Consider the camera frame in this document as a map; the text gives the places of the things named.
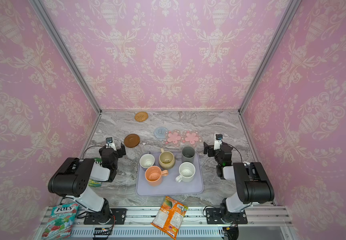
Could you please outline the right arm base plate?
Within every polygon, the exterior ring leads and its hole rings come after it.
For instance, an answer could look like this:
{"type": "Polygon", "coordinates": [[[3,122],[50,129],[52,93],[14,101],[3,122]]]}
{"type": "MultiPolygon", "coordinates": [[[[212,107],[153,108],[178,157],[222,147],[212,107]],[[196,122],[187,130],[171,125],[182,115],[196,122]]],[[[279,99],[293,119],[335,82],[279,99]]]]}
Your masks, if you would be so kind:
{"type": "Polygon", "coordinates": [[[205,217],[208,225],[246,225],[248,223],[246,212],[230,213],[220,208],[206,208],[205,217]]]}

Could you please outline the woven rattan coaster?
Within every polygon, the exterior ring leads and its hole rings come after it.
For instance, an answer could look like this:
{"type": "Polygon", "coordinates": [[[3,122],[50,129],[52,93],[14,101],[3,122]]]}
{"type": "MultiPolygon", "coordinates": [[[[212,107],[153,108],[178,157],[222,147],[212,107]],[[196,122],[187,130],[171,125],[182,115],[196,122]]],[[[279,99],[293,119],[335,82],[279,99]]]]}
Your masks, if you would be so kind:
{"type": "Polygon", "coordinates": [[[148,119],[148,113],[147,112],[138,112],[135,114],[134,119],[137,122],[145,122],[148,119]]]}

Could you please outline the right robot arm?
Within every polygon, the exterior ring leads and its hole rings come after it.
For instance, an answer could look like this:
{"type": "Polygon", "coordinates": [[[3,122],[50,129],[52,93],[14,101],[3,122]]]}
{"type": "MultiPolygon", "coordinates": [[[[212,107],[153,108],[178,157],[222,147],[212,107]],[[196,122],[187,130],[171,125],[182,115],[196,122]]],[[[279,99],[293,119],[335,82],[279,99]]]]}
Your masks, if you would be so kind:
{"type": "Polygon", "coordinates": [[[247,224],[246,209],[274,200],[272,184],[259,162],[232,162],[233,146],[222,141],[214,145],[204,143],[204,154],[215,158],[217,176],[235,181],[235,193],[222,200],[218,208],[204,208],[209,225],[247,224]]]}

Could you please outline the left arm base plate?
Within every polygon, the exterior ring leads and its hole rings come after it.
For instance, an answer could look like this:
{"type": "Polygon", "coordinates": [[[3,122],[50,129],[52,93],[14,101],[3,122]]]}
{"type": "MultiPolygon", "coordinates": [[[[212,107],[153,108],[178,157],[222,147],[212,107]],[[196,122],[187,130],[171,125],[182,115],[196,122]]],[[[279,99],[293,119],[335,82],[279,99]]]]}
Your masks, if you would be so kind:
{"type": "Polygon", "coordinates": [[[98,213],[88,211],[83,223],[85,225],[123,225],[126,212],[125,208],[114,208],[98,213]]]}

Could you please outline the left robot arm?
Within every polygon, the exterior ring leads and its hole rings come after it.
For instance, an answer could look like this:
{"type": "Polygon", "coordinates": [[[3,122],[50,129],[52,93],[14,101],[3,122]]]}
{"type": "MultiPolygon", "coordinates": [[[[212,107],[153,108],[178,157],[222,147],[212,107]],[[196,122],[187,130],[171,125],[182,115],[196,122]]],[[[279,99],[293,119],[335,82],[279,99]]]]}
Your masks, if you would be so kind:
{"type": "Polygon", "coordinates": [[[125,145],[121,144],[117,149],[114,143],[107,143],[99,153],[101,164],[97,164],[95,159],[67,158],[51,177],[48,191],[85,208],[85,212],[79,215],[85,225],[123,225],[127,209],[112,209],[108,200],[98,195],[88,182],[113,182],[118,159],[126,155],[125,145]]]}

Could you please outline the pink flower coaster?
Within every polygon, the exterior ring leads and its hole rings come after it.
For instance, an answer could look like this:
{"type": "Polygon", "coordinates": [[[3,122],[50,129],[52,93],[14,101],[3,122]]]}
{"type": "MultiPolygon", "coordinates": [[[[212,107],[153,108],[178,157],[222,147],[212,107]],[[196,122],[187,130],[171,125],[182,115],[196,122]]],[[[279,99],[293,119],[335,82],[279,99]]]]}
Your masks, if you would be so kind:
{"type": "Polygon", "coordinates": [[[191,145],[193,147],[196,147],[200,144],[202,144],[203,138],[200,136],[200,132],[193,130],[193,131],[183,131],[182,132],[182,143],[191,145]]]}
{"type": "Polygon", "coordinates": [[[183,137],[179,130],[172,130],[165,132],[164,143],[166,145],[172,145],[175,147],[179,147],[182,143],[183,137]]]}

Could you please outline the blue woven coaster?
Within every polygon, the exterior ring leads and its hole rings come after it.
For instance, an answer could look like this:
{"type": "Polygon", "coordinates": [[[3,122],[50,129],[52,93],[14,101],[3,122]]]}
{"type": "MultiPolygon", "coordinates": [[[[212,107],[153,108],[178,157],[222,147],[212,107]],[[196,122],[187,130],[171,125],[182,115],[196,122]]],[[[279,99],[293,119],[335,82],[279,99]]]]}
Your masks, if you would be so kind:
{"type": "Polygon", "coordinates": [[[165,139],[165,134],[168,132],[168,129],[165,127],[158,127],[154,130],[153,134],[154,136],[159,140],[165,139]]]}

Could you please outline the brown wooden coaster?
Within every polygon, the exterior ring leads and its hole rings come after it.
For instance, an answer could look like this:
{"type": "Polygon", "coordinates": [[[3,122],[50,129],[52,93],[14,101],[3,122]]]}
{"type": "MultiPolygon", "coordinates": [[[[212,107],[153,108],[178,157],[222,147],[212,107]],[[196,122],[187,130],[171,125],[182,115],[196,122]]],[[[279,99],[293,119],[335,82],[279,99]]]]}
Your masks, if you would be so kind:
{"type": "Polygon", "coordinates": [[[140,143],[140,137],[137,134],[129,134],[124,139],[124,145],[128,148],[135,148],[140,143]]]}

